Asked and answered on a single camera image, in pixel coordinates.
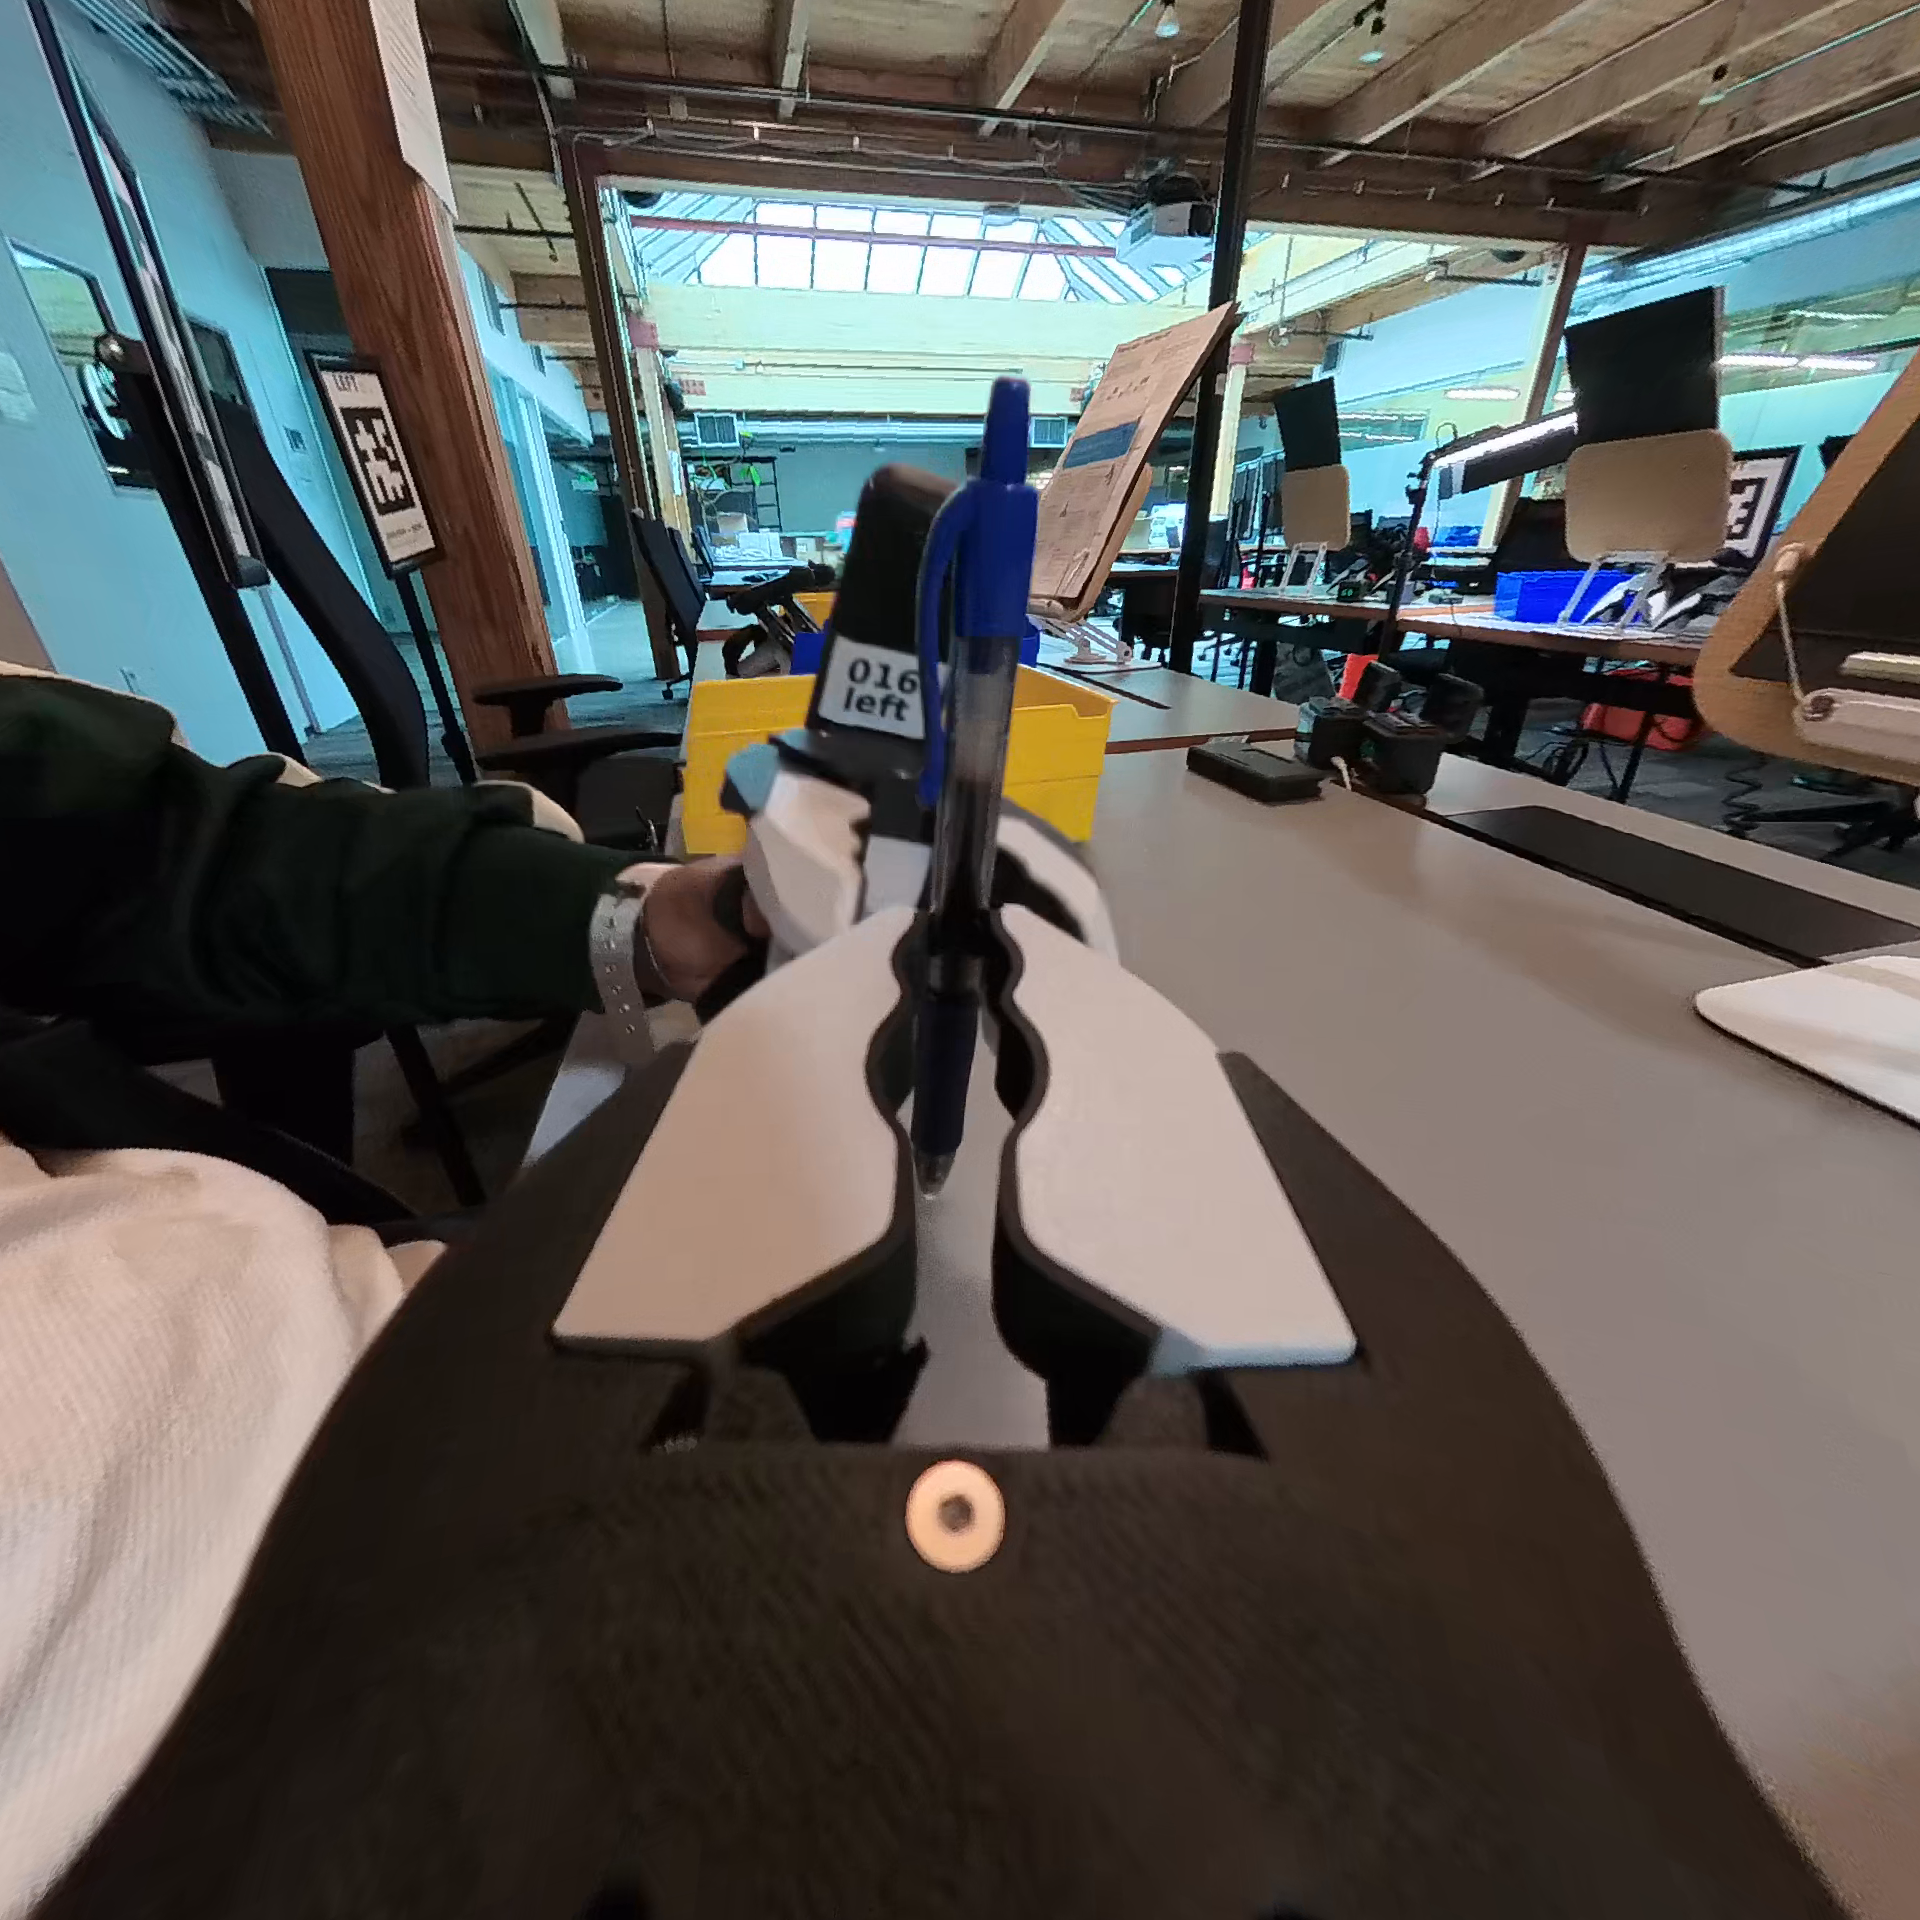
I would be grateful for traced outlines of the blue ballpoint pen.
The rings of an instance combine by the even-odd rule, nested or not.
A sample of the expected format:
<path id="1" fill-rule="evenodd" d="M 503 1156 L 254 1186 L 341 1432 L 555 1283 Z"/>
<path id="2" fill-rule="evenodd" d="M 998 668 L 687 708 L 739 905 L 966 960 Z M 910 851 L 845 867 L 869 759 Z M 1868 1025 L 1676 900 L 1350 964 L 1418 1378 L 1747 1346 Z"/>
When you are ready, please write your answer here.
<path id="1" fill-rule="evenodd" d="M 1028 390 L 998 377 L 979 471 L 934 512 L 918 564 L 917 646 L 933 804 L 910 1153 L 940 1193 L 964 1140 L 1040 497 L 1026 479 Z"/>

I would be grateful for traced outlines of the small marker poster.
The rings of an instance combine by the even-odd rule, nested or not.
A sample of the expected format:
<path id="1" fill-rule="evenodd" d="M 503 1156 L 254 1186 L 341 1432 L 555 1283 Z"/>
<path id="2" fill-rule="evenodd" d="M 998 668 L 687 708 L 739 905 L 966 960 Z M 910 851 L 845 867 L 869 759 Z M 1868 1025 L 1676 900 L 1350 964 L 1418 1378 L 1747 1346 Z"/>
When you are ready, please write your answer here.
<path id="1" fill-rule="evenodd" d="M 1731 471 L 1727 512 L 1719 558 L 1756 564 L 1778 530 L 1802 446 L 1742 449 Z"/>

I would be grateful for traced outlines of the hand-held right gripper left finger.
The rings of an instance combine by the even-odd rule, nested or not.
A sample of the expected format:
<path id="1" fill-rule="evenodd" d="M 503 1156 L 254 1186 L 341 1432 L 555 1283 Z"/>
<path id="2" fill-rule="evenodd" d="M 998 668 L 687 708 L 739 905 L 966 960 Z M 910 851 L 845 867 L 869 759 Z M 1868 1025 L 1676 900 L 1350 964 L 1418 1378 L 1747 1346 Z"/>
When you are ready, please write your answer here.
<path id="1" fill-rule="evenodd" d="M 885 907 L 708 1022 L 551 1326 L 560 1348 L 774 1374 L 819 1436 L 893 1433 L 924 1367 L 899 1119 L 917 934 Z"/>

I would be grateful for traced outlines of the wooden pillar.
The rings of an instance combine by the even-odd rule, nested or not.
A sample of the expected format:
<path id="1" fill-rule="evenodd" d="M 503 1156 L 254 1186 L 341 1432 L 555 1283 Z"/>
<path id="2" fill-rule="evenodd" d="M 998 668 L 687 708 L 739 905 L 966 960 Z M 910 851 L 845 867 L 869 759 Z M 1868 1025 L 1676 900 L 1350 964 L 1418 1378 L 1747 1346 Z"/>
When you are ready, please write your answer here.
<path id="1" fill-rule="evenodd" d="M 352 344 L 388 382 L 439 530 L 428 591 L 469 739 L 501 747 L 483 689 L 546 679 L 555 659 L 455 219 L 397 155 L 368 3 L 256 3 L 254 18 Z"/>

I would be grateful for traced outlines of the white paper notice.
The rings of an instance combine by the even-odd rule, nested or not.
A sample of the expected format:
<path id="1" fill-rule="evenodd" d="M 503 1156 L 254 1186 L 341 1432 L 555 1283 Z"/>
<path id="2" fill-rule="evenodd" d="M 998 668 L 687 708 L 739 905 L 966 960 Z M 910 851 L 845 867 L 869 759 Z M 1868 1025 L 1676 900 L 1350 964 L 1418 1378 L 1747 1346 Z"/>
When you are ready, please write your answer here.
<path id="1" fill-rule="evenodd" d="M 440 114 L 415 3 L 368 3 L 382 87 L 402 164 L 456 217 Z"/>

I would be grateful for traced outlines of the white stand base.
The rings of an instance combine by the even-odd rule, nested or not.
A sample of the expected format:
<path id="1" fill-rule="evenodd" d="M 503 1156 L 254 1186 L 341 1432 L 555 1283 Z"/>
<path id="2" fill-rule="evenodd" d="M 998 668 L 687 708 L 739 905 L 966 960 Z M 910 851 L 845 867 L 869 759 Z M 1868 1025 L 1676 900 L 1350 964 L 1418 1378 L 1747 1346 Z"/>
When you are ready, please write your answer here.
<path id="1" fill-rule="evenodd" d="M 1694 1000 L 1720 1035 L 1918 1123 L 1918 960 L 1875 954 L 1727 983 Z"/>

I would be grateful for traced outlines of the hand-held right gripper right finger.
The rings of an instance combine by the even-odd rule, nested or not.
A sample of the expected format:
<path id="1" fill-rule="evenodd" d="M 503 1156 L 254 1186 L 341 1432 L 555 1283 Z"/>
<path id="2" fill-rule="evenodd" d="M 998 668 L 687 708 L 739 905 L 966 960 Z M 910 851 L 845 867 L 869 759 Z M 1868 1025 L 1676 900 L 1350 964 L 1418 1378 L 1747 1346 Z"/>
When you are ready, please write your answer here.
<path id="1" fill-rule="evenodd" d="M 1338 1370 L 1360 1343 L 1206 1031 L 1026 905 L 996 916 L 992 1319 L 1088 1444 L 1138 1382 Z"/>

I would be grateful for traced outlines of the black framed display panel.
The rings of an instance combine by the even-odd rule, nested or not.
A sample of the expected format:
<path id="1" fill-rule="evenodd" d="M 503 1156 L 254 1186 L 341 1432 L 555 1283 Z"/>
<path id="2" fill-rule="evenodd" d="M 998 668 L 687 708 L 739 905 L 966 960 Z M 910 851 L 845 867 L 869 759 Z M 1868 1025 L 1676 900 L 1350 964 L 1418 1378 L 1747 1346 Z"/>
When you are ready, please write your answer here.
<path id="1" fill-rule="evenodd" d="M 301 735 L 244 604 L 272 577 L 138 169 L 99 114 L 48 4 L 30 3 L 24 11 L 134 314 L 134 335 L 102 332 L 91 364 L 110 377 L 112 406 L 147 457 L 262 747 L 304 766 Z"/>

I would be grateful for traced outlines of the yellow plastic bin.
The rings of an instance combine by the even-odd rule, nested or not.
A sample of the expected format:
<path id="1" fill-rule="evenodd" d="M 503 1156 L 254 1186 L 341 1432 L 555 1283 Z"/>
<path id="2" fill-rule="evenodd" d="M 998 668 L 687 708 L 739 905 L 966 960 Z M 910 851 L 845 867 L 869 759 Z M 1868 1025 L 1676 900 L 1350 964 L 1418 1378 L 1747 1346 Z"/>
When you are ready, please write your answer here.
<path id="1" fill-rule="evenodd" d="M 748 826 L 722 808 L 728 759 L 795 729 L 813 676 L 710 679 L 687 696 L 680 778 L 680 839 L 695 858 L 744 848 Z M 1085 844 L 1096 815 L 1112 696 L 1030 665 L 1018 670 L 1015 722 L 1004 793 L 1075 844 Z"/>

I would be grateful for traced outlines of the grey desk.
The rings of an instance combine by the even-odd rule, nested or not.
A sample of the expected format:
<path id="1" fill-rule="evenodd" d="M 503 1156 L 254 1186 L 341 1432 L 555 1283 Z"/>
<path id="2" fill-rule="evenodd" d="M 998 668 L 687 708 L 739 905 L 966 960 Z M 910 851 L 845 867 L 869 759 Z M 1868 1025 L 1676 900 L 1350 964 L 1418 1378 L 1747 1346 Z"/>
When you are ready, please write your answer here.
<path id="1" fill-rule="evenodd" d="M 1253 1457 L 1000 1452 L 940 1752 L 984 1915 L 1915 1915 L 1915 1137 L 1732 944 L 1165 759 L 1091 864 L 1358 1335 Z"/>

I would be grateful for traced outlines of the white sign stand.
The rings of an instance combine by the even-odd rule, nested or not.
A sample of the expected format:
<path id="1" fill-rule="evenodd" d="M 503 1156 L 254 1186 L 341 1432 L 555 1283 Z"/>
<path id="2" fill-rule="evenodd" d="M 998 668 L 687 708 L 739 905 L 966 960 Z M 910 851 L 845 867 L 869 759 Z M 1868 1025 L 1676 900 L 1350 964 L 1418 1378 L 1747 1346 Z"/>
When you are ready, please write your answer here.
<path id="1" fill-rule="evenodd" d="M 1096 618 L 1030 616 L 1040 636 L 1040 665 L 1094 676 L 1123 676 L 1156 665 L 1140 643 L 1119 636 L 1115 623 Z"/>

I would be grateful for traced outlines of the person's left hand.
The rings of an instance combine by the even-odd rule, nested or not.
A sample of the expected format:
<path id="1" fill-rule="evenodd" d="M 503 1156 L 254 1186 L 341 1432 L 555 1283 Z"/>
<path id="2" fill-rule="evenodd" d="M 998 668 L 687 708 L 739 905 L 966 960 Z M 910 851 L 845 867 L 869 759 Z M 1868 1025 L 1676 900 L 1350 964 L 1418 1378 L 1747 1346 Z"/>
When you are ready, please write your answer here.
<path id="1" fill-rule="evenodd" d="M 771 926 L 735 855 L 661 867 L 644 890 L 642 977 L 699 1015 L 728 1004 L 763 972 Z"/>

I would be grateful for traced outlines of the framed marker poster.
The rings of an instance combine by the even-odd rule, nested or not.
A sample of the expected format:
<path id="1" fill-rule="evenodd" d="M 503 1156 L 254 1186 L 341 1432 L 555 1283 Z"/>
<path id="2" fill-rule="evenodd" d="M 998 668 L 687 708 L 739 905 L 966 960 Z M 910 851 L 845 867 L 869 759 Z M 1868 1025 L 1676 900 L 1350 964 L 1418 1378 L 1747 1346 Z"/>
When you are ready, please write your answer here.
<path id="1" fill-rule="evenodd" d="M 428 510 L 388 382 L 363 354 L 307 351 L 319 408 L 382 571 L 399 584 L 440 560 L 440 538 Z"/>

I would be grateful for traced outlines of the black metal pole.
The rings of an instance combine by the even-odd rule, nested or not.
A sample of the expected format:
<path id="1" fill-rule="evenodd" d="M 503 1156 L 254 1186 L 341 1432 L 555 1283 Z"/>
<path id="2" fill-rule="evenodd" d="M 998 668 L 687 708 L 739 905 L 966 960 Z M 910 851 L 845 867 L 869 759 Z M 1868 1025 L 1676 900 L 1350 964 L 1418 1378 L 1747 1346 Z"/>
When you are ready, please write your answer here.
<path id="1" fill-rule="evenodd" d="M 1206 587 L 1206 552 L 1219 443 L 1226 415 L 1226 382 L 1232 371 L 1232 319 L 1237 311 L 1245 217 L 1263 103 L 1263 56 L 1272 27 L 1271 3 L 1243 3 L 1237 17 L 1232 96 L 1215 185 L 1213 260 L 1206 310 L 1227 310 L 1192 390 L 1192 420 L 1186 473 L 1186 516 L 1168 619 L 1168 668 L 1192 673 L 1199 626 L 1199 594 Z"/>

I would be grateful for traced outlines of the person's white shirt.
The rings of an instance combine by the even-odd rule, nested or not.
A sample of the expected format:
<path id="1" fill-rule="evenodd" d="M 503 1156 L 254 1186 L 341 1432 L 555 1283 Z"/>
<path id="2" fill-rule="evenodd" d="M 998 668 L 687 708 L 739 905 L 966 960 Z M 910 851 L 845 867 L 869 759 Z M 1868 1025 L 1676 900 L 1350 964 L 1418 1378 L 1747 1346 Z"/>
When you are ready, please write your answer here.
<path id="1" fill-rule="evenodd" d="M 163 1150 L 3 1146 L 3 1914 L 180 1713 L 286 1482 L 445 1235 Z"/>

